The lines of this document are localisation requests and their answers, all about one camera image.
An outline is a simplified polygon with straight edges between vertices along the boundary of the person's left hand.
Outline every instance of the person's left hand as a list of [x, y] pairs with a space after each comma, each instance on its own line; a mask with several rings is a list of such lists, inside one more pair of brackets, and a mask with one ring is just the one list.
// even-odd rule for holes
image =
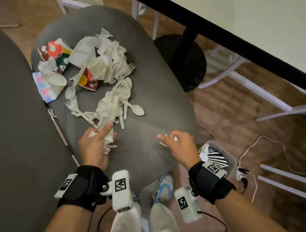
[[[101, 131], [94, 127], [88, 128], [79, 140], [80, 154], [83, 165], [92, 165], [100, 168], [103, 172], [108, 165], [108, 157], [104, 154], [104, 138], [111, 131], [113, 122], [108, 121]], [[97, 133], [93, 137], [88, 137], [90, 131]]]

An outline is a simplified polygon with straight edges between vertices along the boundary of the black table edge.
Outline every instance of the black table edge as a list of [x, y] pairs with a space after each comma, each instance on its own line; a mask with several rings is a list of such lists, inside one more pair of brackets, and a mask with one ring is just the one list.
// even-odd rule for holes
[[306, 73], [171, 0], [138, 1], [306, 90]]

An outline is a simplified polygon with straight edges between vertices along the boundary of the gray upholstered surface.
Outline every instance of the gray upholstered surface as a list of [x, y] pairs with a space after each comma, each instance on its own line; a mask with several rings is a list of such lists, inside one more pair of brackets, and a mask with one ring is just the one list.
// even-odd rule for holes
[[76, 169], [17, 45], [0, 30], [0, 230], [43, 231]]
[[[142, 117], [128, 109], [125, 129], [114, 125], [118, 132], [117, 148], [109, 153], [107, 174], [127, 169], [135, 190], [147, 186], [176, 164], [170, 150], [159, 144], [156, 135], [169, 134], [172, 130], [184, 130], [195, 134], [196, 120], [193, 108], [179, 82], [154, 46], [142, 26], [130, 15], [113, 8], [91, 6], [65, 15], [48, 25], [38, 36], [37, 46], [48, 41], [64, 38], [70, 46], [85, 36], [108, 30], [121, 46], [127, 49], [127, 62], [137, 68], [130, 75], [133, 83], [129, 102], [145, 110]], [[32, 66], [38, 71], [40, 60], [37, 49], [32, 52]], [[73, 77], [79, 68], [70, 64], [64, 72], [66, 79]], [[95, 111], [98, 101], [112, 89], [112, 85], [99, 83], [97, 92], [77, 88], [77, 98], [82, 111]], [[58, 116], [72, 149], [77, 153], [77, 142], [90, 125], [83, 118], [76, 118], [64, 105], [64, 91], [49, 104]]]

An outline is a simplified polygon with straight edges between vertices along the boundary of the beige trousers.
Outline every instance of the beige trousers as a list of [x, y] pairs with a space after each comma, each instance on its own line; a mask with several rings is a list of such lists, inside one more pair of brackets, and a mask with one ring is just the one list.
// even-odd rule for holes
[[[142, 232], [141, 211], [138, 203], [123, 213], [117, 213], [110, 232]], [[150, 232], [179, 232], [175, 218], [162, 203], [155, 203], [149, 218]]]

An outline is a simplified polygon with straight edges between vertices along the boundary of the pink flower print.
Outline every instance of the pink flower print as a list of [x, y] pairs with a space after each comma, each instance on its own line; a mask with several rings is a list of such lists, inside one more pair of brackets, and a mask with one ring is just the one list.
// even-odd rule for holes
[[45, 96], [49, 96], [49, 89], [42, 89], [41, 91]]
[[37, 76], [37, 81], [38, 82], [43, 82], [43, 77], [42, 76]]

